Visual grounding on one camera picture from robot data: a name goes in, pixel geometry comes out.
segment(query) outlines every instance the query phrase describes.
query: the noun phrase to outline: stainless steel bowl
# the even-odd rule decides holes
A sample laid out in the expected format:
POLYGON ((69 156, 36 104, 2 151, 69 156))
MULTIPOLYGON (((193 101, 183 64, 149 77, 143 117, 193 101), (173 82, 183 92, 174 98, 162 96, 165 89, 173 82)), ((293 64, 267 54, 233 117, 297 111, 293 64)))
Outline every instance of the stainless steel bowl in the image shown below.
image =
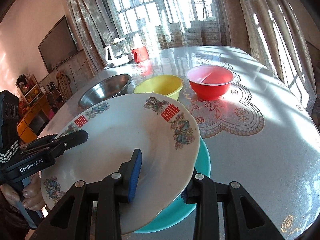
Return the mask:
POLYGON ((104 100, 127 94, 131 79, 130 75, 121 74, 102 80, 83 94, 78 106, 89 108, 104 100))

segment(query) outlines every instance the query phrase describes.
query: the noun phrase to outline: screw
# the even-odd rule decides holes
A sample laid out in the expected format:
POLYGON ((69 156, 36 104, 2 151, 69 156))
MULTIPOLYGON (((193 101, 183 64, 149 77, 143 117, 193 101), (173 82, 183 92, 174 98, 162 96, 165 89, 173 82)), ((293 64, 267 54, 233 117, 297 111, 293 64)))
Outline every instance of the screw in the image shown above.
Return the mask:
POLYGON ((78 180, 75 185, 76 185, 76 187, 83 187, 84 181, 78 180))
POLYGON ((234 182, 231 182, 231 187, 240 188, 240 184, 238 182, 234 181, 234 182))
POLYGON ((204 175, 201 174, 201 173, 197 173, 197 174, 195 175, 195 178, 201 180, 201 179, 204 179, 204 175))
POLYGON ((121 174, 119 172, 112 173, 111 178, 119 179, 119 178, 121 178, 121 174))

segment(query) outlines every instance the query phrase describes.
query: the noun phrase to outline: yellow plastic bowl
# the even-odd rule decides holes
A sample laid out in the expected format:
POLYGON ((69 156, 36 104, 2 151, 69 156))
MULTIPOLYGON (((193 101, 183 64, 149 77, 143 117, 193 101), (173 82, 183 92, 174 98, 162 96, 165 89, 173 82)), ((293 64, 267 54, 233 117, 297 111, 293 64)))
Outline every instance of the yellow plastic bowl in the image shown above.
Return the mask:
POLYGON ((134 93, 157 93, 178 100, 182 87, 183 81, 181 78, 173 75, 160 75, 139 84, 134 93))

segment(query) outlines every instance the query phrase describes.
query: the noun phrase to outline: human hand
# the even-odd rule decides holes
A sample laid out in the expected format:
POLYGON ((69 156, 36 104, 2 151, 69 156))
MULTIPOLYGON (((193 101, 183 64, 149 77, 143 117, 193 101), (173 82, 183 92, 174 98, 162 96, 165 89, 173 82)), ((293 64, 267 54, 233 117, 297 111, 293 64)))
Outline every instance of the human hand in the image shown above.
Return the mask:
MULTIPOLYGON (((26 209, 40 210, 45 206, 45 203, 41 194, 39 173, 30 176, 30 180, 31 183, 22 191, 25 197, 22 204, 26 209)), ((16 207, 16 202, 20 201, 18 193, 8 184, 1 185, 0 189, 8 203, 16 207)))

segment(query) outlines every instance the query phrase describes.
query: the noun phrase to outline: teal plate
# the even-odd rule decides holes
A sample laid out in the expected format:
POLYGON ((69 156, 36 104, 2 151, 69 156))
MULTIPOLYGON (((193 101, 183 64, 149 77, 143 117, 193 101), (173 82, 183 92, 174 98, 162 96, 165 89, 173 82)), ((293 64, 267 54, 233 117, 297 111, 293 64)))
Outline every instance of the teal plate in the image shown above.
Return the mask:
MULTIPOLYGON (((210 156, 208 149, 200 138, 200 148, 195 168, 199 173, 210 177, 210 156)), ((196 204, 186 205, 178 196, 169 206, 162 210, 149 224, 135 231, 135 233, 152 233, 167 229, 185 219, 194 209, 196 204)))

